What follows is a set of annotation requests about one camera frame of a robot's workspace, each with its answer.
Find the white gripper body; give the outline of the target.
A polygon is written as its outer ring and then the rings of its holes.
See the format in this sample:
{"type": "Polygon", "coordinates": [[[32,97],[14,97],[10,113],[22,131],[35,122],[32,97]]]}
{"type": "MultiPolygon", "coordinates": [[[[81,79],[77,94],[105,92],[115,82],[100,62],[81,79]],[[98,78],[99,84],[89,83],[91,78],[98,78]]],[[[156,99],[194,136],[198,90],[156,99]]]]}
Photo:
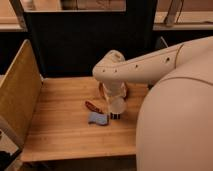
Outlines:
{"type": "Polygon", "coordinates": [[[125,99],[128,94],[128,88],[125,82],[118,83],[103,83],[102,84],[103,98],[111,103],[117,98],[125,99]]]}

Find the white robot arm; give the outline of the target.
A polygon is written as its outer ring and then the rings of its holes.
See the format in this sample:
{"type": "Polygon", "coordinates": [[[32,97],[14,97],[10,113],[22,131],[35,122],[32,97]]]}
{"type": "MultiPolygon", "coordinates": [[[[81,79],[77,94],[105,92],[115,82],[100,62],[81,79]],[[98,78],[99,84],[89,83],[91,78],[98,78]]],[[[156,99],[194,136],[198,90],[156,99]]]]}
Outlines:
{"type": "Polygon", "coordinates": [[[137,171],[213,171],[213,36],[130,60],[111,50],[92,73],[113,114],[124,112],[124,82],[151,86],[137,119],[137,171]]]}

